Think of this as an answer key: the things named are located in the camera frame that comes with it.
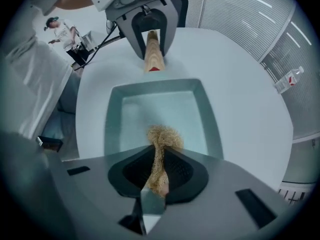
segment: white curved table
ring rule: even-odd
[[[217,31],[178,28],[165,66],[173,79],[201,80],[217,121],[224,159],[277,190],[290,158],[293,125],[281,95],[258,62]],[[143,77],[144,61],[125,38],[101,48],[85,67],[76,108],[80,159],[104,156],[112,88]]]

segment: black pad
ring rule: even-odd
[[[151,145],[111,167],[108,179],[121,196],[140,198],[151,175],[155,151]],[[168,205],[192,201],[209,180],[207,169],[201,163],[169,147],[164,150],[164,169],[169,179],[169,193],[165,197]]]
[[[90,170],[90,168],[88,166],[81,166],[81,167],[77,167],[77,168],[68,169],[66,171],[70,176],[73,176],[73,175],[84,173],[89,170]]]

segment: black slot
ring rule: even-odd
[[[235,194],[260,229],[277,217],[251,189],[239,190]]]
[[[166,5],[167,5],[167,3],[166,3],[166,1],[165,1],[165,0],[160,0],[160,2],[161,2],[164,6],[166,6]]]
[[[69,170],[66,170],[66,171],[68,172],[68,174],[69,174],[70,176],[73,176],[73,175],[76,175],[76,174],[84,173],[84,172],[89,171],[89,170],[90,170],[89,167],[87,167],[87,166],[81,166],[81,167],[69,169]]]
[[[136,232],[139,235],[145,236],[147,234],[142,215],[140,198],[136,199],[132,214],[124,216],[118,223],[128,230]]]

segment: cable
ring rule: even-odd
[[[88,65],[90,63],[90,61],[92,61],[92,59],[96,56],[97,52],[99,51],[99,49],[102,47],[103,43],[105,41],[107,41],[107,39],[111,36],[111,34],[114,32],[114,30],[116,29],[117,24],[115,24],[113,26],[113,28],[111,29],[111,32],[106,36],[106,38],[102,41],[102,43],[98,46],[98,49],[96,49],[96,51],[94,52],[94,54],[92,55],[92,57],[89,59],[89,61],[87,61],[85,64],[81,65],[80,67],[76,68],[74,71],[77,71],[83,67],[85,67],[86,65]]]

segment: white t-shirt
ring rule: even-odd
[[[0,43],[0,130],[41,134],[72,73],[32,26],[35,6],[48,15],[57,0],[25,0]]]
[[[60,40],[65,51],[69,51],[73,47],[71,28],[76,27],[70,20],[65,19],[61,21],[59,27],[54,29],[55,36]],[[80,43],[80,38],[75,34],[74,41],[76,44]]]

